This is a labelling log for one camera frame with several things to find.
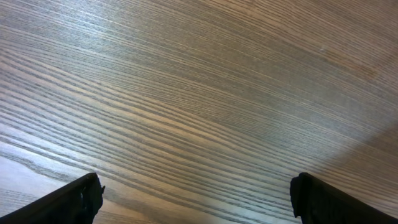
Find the wooden table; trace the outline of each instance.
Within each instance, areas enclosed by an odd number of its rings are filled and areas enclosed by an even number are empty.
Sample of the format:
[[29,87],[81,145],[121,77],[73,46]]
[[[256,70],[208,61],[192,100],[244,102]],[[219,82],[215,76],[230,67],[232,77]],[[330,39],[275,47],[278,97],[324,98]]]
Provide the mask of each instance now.
[[398,217],[395,0],[1,0],[0,215],[87,172],[95,223],[300,223],[309,172]]

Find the black plastic part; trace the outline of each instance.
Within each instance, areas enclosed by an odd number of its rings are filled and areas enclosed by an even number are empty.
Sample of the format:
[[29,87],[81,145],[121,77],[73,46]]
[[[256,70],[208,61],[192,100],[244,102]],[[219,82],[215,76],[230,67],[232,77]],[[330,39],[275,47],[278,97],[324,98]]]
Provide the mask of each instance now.
[[100,180],[86,174],[68,185],[0,218],[0,224],[91,224],[103,203]]
[[290,183],[295,217],[303,224],[396,224],[398,219],[380,212],[358,199],[301,173]]

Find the wooden surface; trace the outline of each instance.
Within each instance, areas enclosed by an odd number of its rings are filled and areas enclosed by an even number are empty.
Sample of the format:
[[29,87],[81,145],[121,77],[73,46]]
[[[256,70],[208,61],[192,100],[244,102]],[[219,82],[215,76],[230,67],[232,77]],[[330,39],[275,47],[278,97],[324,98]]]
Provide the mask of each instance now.
[[398,217],[395,0],[1,0],[0,215],[95,171],[95,223],[300,223],[309,172]]

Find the wood grain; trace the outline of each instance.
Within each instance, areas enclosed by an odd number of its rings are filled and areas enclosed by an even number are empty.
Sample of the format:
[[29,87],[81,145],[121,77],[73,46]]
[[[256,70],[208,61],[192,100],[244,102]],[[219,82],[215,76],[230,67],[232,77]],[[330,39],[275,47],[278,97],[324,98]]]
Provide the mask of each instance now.
[[395,0],[0,1],[0,215],[95,171],[95,223],[398,217]]

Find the black object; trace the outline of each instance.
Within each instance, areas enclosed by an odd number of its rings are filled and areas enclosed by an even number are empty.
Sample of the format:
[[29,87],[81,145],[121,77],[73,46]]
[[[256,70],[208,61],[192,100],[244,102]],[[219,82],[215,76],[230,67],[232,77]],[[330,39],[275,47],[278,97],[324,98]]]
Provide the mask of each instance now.
[[60,189],[0,218],[0,224],[91,224],[101,208],[102,194],[96,173],[89,173]]
[[303,224],[396,224],[398,219],[366,205],[354,197],[301,173],[290,183],[294,216]]

